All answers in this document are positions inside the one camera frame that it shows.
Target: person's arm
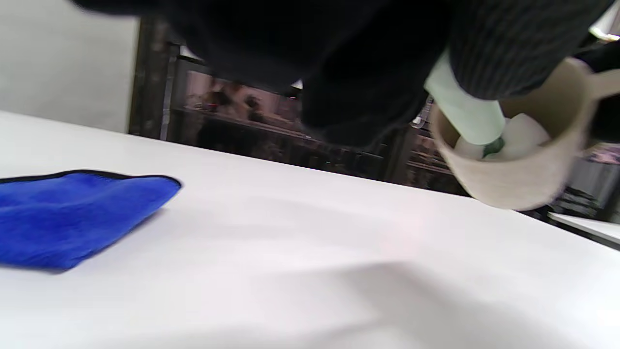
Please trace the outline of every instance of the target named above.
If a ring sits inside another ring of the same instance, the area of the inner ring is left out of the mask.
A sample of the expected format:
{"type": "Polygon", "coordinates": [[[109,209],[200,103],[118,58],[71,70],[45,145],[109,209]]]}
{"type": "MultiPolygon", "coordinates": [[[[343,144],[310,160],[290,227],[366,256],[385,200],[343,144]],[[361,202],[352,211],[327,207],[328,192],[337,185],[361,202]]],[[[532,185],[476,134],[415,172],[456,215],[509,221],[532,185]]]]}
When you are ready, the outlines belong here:
{"type": "Polygon", "coordinates": [[[574,53],[614,0],[457,0],[450,61],[474,97],[501,99],[539,87],[574,53]]]}

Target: white wall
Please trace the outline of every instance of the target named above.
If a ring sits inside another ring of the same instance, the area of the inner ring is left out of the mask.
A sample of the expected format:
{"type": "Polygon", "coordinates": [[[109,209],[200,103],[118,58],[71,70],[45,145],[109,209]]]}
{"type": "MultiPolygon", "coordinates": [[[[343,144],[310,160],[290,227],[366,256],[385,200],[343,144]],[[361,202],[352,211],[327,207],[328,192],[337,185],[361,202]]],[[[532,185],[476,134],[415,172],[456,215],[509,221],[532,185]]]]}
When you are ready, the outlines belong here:
{"type": "Polygon", "coordinates": [[[126,132],[137,30],[68,0],[0,0],[0,109],[126,132]]]}

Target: white table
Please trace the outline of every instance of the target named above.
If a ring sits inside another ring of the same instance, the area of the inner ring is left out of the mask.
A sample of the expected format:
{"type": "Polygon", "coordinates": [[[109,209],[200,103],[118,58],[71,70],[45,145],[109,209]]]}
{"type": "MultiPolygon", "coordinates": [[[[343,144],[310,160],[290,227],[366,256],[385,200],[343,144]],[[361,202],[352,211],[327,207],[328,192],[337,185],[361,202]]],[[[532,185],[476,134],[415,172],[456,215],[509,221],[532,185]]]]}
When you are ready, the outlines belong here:
{"type": "Polygon", "coordinates": [[[550,213],[549,217],[557,222],[577,228],[586,233],[596,235],[607,241],[620,243],[620,225],[614,223],[600,222],[585,218],[572,217],[571,215],[550,213]]]}
{"type": "Polygon", "coordinates": [[[620,347],[620,253],[515,212],[8,113],[0,148],[185,184],[71,271],[0,269],[0,348],[620,347]]]}

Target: woven basket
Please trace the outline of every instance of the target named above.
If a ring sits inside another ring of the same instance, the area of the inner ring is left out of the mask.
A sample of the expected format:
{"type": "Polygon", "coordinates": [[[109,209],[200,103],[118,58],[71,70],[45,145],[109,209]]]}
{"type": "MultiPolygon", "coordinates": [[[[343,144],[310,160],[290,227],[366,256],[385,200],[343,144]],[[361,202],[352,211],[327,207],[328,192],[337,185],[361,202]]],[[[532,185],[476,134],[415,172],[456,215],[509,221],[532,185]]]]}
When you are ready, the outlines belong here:
{"type": "Polygon", "coordinates": [[[441,155],[471,196],[502,209],[534,209],[553,201],[563,190],[574,158],[583,150],[598,101],[617,93],[620,70],[593,74],[583,62],[568,58],[539,89],[501,101],[505,117],[528,114],[552,138],[517,160],[476,161],[456,154],[459,134],[436,105],[431,109],[431,132],[441,155]]]}

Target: basket handle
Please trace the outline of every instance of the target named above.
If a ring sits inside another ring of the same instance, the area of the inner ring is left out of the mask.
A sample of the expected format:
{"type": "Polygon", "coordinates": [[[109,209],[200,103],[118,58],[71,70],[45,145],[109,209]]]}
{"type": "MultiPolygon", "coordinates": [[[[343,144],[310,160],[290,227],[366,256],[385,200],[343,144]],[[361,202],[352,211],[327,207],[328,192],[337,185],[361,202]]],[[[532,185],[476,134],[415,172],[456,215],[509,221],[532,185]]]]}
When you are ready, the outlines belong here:
{"type": "Polygon", "coordinates": [[[612,69],[590,76],[594,97],[603,99],[620,94],[620,69],[612,69]]]}

